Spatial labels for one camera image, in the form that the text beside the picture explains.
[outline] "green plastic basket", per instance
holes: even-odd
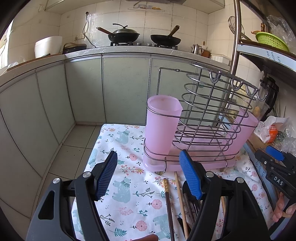
[[[275,48],[289,52],[289,49],[288,49],[288,46],[286,45],[286,43],[283,40],[281,40],[279,37],[277,37],[273,34],[270,34],[267,32],[258,32],[256,34],[256,39],[259,43],[268,44],[268,45],[271,45]]]

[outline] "frying pan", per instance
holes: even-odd
[[[123,29],[120,29],[121,32],[118,32],[119,30],[115,30],[113,33],[109,32],[106,29],[103,29],[101,27],[97,27],[97,29],[105,34],[108,34],[108,38],[113,43],[128,43],[128,42],[134,42],[139,37],[139,33],[137,33],[135,30],[126,28],[127,26],[123,27]]]
[[[173,34],[179,30],[180,26],[176,25],[173,30],[170,32],[169,35],[160,35],[160,34],[153,34],[150,35],[151,40],[162,46],[172,47],[176,46],[181,42],[181,39],[173,37]]]

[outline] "white container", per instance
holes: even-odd
[[[57,54],[62,47],[62,36],[51,36],[35,43],[35,58],[40,58],[46,54]]]
[[[227,65],[229,65],[229,61],[231,60],[223,54],[211,54],[211,59]]]

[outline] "black chopstick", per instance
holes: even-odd
[[[171,241],[175,241],[174,224],[173,224],[173,217],[172,217],[172,209],[170,207],[170,195],[168,193],[168,180],[167,180],[167,178],[163,179],[163,185],[165,187],[165,201],[166,201],[166,204],[167,204],[168,224],[169,224],[169,227],[170,227],[170,239],[171,239]]]

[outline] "pink plastic cup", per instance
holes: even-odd
[[[252,113],[250,112],[246,112],[244,115],[245,110],[240,110],[238,115],[235,118],[235,122],[237,124],[240,125],[248,125],[248,126],[239,126],[238,125],[232,125],[232,128],[230,129],[230,131],[234,131],[235,130],[235,134],[232,136],[233,133],[228,133],[226,135],[227,138],[230,138],[232,136],[233,140],[230,140],[228,144],[230,144],[230,146],[228,147],[224,147],[224,151],[223,154],[224,155],[232,155],[232,154],[236,154],[244,145],[244,143],[248,140],[248,138],[250,137],[250,135],[252,134],[252,132],[254,131],[254,129],[256,128],[256,126],[258,125],[259,121],[257,120],[257,118],[255,116],[253,116]],[[223,140],[222,144],[226,144],[228,140]]]
[[[166,96],[152,96],[147,101],[148,107],[157,113],[165,115],[180,116],[182,106],[178,99]],[[145,127],[145,145],[149,156],[155,159],[164,159],[168,155],[174,135],[177,129],[179,118],[158,115],[147,110],[147,123]]]

